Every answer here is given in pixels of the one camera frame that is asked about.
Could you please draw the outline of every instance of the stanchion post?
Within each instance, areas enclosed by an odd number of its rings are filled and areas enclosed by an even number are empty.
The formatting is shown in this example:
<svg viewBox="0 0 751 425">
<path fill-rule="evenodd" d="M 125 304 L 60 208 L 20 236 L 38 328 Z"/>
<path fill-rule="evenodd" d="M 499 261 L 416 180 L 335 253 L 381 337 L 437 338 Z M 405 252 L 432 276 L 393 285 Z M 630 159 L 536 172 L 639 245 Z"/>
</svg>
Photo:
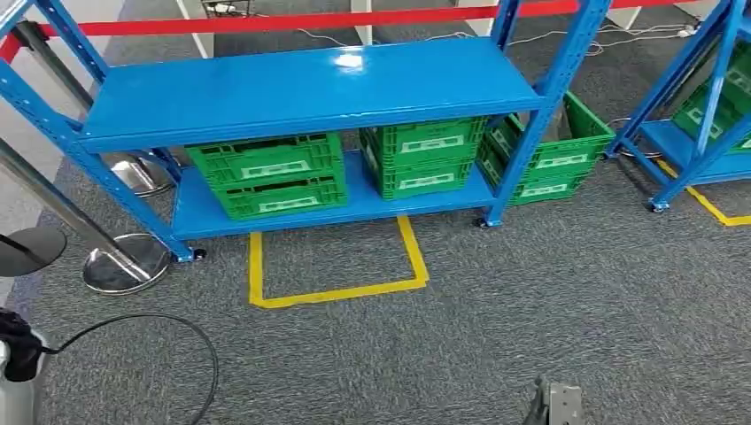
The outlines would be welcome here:
<svg viewBox="0 0 751 425">
<path fill-rule="evenodd" d="M 91 289 L 108 295 L 126 295 L 151 286 L 166 272 L 171 254 L 164 245 L 150 235 L 112 239 L 2 138 L 0 166 L 96 247 L 84 269 L 84 280 Z"/>
<path fill-rule="evenodd" d="M 13 35 L 26 47 L 39 65 L 67 89 L 83 111 L 94 104 L 91 94 L 81 85 L 65 63 L 47 43 L 50 38 L 42 27 L 33 21 L 22 20 L 12 30 Z M 148 197 L 172 187 L 172 181 L 156 164 L 126 153 L 105 155 L 105 161 L 139 197 Z"/>
</svg>

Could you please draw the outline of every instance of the yellow tape square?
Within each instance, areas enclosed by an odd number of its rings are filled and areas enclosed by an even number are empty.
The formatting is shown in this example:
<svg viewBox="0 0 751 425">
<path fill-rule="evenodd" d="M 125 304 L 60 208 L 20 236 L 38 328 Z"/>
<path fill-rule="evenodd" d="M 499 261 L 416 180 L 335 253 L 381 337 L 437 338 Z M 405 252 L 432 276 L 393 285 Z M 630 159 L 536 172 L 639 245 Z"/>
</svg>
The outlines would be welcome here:
<svg viewBox="0 0 751 425">
<path fill-rule="evenodd" d="M 428 276 L 428 268 L 425 266 L 425 261 L 422 259 L 420 247 L 417 245 L 417 239 L 414 237 L 412 225 L 409 223 L 406 215 L 397 217 L 397 223 L 404 239 L 406 254 L 414 270 L 414 279 L 276 298 L 263 298 L 262 237 L 260 232 L 251 233 L 251 240 L 248 244 L 248 298 L 250 303 L 263 308 L 282 308 L 297 304 L 324 303 L 338 299 L 366 297 L 368 295 L 424 288 L 430 277 Z"/>
</svg>

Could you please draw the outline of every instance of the gray metal bracket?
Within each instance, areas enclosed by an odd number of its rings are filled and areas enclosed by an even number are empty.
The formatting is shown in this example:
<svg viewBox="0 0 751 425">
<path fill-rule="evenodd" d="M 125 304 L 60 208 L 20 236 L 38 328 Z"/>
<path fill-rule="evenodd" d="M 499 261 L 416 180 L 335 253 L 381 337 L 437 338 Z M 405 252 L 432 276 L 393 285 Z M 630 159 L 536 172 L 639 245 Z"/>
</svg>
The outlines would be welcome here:
<svg viewBox="0 0 751 425">
<path fill-rule="evenodd" d="M 538 386 L 523 425 L 582 425 L 582 389 L 575 385 L 535 380 Z"/>
</svg>

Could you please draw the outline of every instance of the chrome stanchion base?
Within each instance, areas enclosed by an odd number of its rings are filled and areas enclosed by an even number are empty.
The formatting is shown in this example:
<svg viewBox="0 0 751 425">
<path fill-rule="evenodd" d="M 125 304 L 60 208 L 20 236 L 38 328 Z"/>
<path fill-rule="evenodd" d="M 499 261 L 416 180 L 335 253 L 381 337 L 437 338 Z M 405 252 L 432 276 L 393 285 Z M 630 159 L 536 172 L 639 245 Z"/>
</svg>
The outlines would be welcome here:
<svg viewBox="0 0 751 425">
<path fill-rule="evenodd" d="M 623 123 L 628 120 L 631 120 L 631 118 L 616 118 L 615 120 L 611 120 L 607 124 L 607 126 L 612 128 L 615 131 L 618 131 L 621 129 L 621 127 L 623 127 Z M 621 148 L 621 153 L 624 156 L 629 157 L 629 158 L 633 158 L 634 156 L 633 153 L 629 152 L 629 150 L 626 148 Z M 647 158 L 659 158 L 662 156 L 662 154 L 660 152 L 655 151 L 655 152 L 646 152 L 644 156 Z"/>
<path fill-rule="evenodd" d="M 148 279 L 136 279 L 106 252 L 95 249 L 83 266 L 83 281 L 92 290 L 104 295 L 129 295 L 156 283 L 169 268 L 172 254 L 151 235 L 133 234 L 114 238 L 129 254 Z"/>
<path fill-rule="evenodd" d="M 139 197 L 151 197 L 166 192 L 173 186 L 172 180 L 161 166 L 145 159 L 124 158 L 114 163 L 111 169 Z"/>
<path fill-rule="evenodd" d="M 66 236 L 56 228 L 25 228 L 6 237 L 10 241 L 0 241 L 2 277 L 23 276 L 45 268 L 67 245 Z"/>
</svg>

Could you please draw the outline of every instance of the yellow floor tape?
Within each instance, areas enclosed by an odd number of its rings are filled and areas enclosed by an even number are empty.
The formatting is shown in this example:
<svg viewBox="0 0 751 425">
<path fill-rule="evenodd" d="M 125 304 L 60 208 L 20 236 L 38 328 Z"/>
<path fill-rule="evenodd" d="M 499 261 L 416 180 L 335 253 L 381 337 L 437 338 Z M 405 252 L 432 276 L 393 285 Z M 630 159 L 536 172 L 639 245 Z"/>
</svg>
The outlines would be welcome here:
<svg viewBox="0 0 751 425">
<path fill-rule="evenodd" d="M 673 178 L 677 177 L 675 170 L 673 170 L 667 162 L 661 159 L 657 159 L 657 165 L 665 170 L 668 174 L 670 174 Z M 699 204 L 706 208 L 707 211 L 712 213 L 712 215 L 714 215 L 725 226 L 746 226 L 751 224 L 751 215 L 745 215 L 741 217 L 728 217 L 714 204 L 709 202 L 709 199 L 707 199 L 707 197 L 699 193 L 699 191 L 694 189 L 692 186 L 687 186 L 685 190 L 689 194 L 691 194 L 692 197 L 695 197 L 696 200 L 699 201 Z"/>
<path fill-rule="evenodd" d="M 327 290 L 313 294 L 292 295 L 289 297 L 263 298 L 263 243 L 261 233 L 251 233 L 249 243 L 248 283 L 250 303 L 263 308 L 281 308 L 296 304 L 323 303 L 338 299 L 365 297 L 368 295 L 386 294 L 401 290 L 415 290 L 424 288 L 429 280 L 428 268 L 422 259 L 417 239 L 414 237 L 412 225 L 407 216 L 397 217 L 399 230 L 404 239 L 406 254 L 414 270 L 414 279 L 398 282 L 378 283 L 359 286 L 345 290 Z"/>
</svg>

